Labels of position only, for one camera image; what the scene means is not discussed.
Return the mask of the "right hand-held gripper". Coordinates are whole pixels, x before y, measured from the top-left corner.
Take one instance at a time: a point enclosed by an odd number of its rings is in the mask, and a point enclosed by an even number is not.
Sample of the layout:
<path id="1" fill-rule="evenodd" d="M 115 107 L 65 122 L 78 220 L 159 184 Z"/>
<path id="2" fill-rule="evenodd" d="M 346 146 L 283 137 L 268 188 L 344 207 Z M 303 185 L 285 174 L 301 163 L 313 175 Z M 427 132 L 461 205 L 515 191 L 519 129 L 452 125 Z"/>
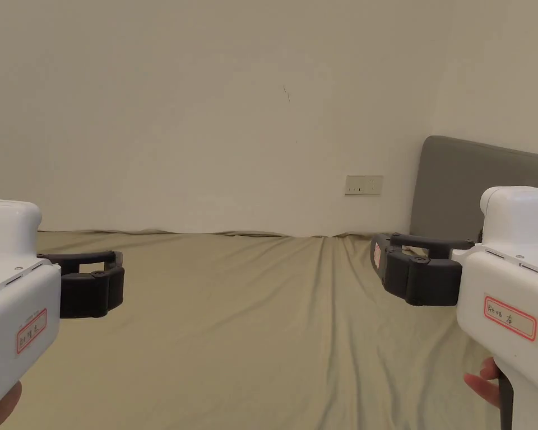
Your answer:
<path id="1" fill-rule="evenodd" d="M 460 328 L 500 370 L 501 428 L 538 429 L 538 188 L 490 188 L 480 208 L 476 245 L 379 233 L 370 261 L 384 290 L 407 304 L 457 305 Z M 425 250 L 426 257 L 407 255 L 406 248 Z M 457 262 L 450 259 L 454 250 Z"/>

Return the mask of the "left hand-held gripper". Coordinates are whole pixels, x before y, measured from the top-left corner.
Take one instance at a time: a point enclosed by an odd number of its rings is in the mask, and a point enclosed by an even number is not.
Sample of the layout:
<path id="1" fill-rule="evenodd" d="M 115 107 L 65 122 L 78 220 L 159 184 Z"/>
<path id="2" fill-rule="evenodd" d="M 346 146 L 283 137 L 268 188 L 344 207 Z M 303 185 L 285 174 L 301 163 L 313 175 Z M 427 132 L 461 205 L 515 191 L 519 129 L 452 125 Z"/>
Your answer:
<path id="1" fill-rule="evenodd" d="M 37 254 L 40 222 L 36 205 L 0 200 L 0 400 L 55 341 L 60 318 L 101 318 L 123 303 L 122 253 Z"/>

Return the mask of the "person's right hand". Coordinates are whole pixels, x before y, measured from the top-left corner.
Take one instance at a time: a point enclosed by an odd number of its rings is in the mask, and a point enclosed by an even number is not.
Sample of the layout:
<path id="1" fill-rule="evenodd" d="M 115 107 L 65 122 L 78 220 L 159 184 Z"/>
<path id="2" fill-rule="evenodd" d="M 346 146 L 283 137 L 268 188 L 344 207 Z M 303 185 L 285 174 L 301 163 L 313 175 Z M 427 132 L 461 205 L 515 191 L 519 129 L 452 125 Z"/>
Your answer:
<path id="1" fill-rule="evenodd" d="M 463 376 L 464 383 L 474 391 L 479 397 L 484 399 L 490 405 L 500 408 L 500 391 L 499 386 L 495 383 L 500 375 L 499 367 L 493 357 L 488 357 L 481 364 L 478 375 L 465 373 Z"/>

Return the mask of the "person's left hand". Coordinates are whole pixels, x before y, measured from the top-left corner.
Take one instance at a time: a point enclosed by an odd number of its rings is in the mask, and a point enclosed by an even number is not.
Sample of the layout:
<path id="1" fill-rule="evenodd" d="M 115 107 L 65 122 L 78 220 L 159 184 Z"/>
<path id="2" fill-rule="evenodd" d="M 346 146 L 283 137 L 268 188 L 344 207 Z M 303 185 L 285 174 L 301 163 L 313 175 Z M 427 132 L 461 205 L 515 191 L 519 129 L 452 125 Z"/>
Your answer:
<path id="1" fill-rule="evenodd" d="M 17 383 L 9 390 L 9 392 L 0 400 L 0 425 L 12 414 L 16 405 L 19 403 L 22 396 L 22 383 Z"/>

